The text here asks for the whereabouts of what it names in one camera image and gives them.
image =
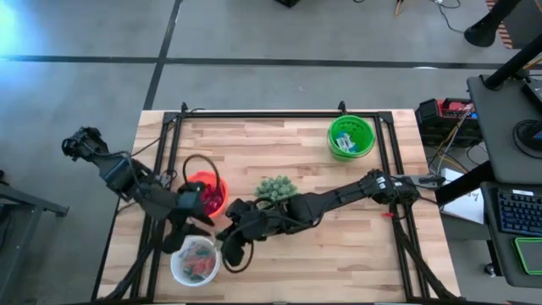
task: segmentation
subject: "green plant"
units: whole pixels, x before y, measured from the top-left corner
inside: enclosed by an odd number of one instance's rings
[[[254,196],[257,198],[269,198],[277,201],[297,194],[297,187],[291,183],[287,176],[279,175],[277,178],[265,178],[262,184],[256,188]]]

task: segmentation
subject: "concrete floor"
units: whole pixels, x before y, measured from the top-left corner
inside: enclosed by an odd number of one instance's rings
[[[0,3],[0,54],[154,57],[174,0],[49,0]],[[448,30],[427,0],[185,0],[169,57],[288,58],[383,62],[503,63],[516,51],[500,41],[470,46]],[[484,0],[447,11],[464,29],[487,13]],[[0,61],[0,169],[13,186],[70,206],[46,215],[32,242],[14,302],[88,301],[113,219],[116,198],[95,168],[72,163],[60,142],[82,125],[98,127],[112,151],[131,149],[154,64]],[[467,97],[475,69],[344,68],[168,64],[153,109],[415,108],[431,97]],[[461,151],[456,156],[473,167]],[[483,152],[473,151],[483,161]],[[454,223],[446,230],[454,231]],[[469,300],[536,302],[542,291],[517,289],[481,273],[481,241],[449,240],[462,295]]]

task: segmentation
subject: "black keyboard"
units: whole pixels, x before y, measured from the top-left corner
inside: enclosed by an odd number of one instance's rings
[[[499,189],[498,198],[502,231],[542,236],[542,197],[529,191]]]

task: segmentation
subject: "green container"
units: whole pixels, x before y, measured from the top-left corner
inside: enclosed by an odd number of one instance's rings
[[[358,152],[345,152],[339,148],[335,139],[345,131],[357,144]],[[339,161],[352,161],[368,154],[374,145],[374,133],[371,125],[355,115],[342,115],[335,119],[328,130],[328,146],[331,154]]]

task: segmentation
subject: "wooden table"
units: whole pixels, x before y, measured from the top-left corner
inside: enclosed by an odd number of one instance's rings
[[[393,110],[393,115],[405,172],[427,174],[414,112]],[[163,111],[141,114],[134,151],[158,137],[162,117]],[[266,176],[288,175],[300,192],[323,192],[358,180],[370,169],[381,168],[378,143],[367,156],[354,162],[335,161],[326,143],[331,120],[186,119],[177,152],[177,169],[180,172],[185,157],[193,153],[210,156],[229,185],[229,202],[232,202],[236,198],[254,199],[252,193]],[[389,160],[393,162],[386,128],[384,138]],[[154,145],[137,158],[152,168],[156,151]],[[169,147],[166,147],[164,164],[168,156]],[[193,161],[189,163],[188,175],[210,170],[203,161]],[[182,178],[177,179],[173,189],[182,182]],[[423,194],[433,197],[432,192],[423,191]],[[155,301],[404,301],[391,222],[381,215],[387,208],[370,199],[361,200],[326,213],[322,224],[315,229],[256,242],[254,259],[247,271],[230,274],[222,268],[213,282],[204,287],[188,288],[177,283],[170,271],[169,255],[163,254]],[[413,213],[423,258],[445,286],[459,295],[439,209],[420,200],[413,206]],[[143,216],[135,205],[117,217],[98,296],[107,295],[134,262]],[[218,231],[229,221],[222,216],[216,223],[214,230]],[[410,258],[409,269],[415,295],[419,296]],[[144,275],[141,291],[146,290],[146,280]]]

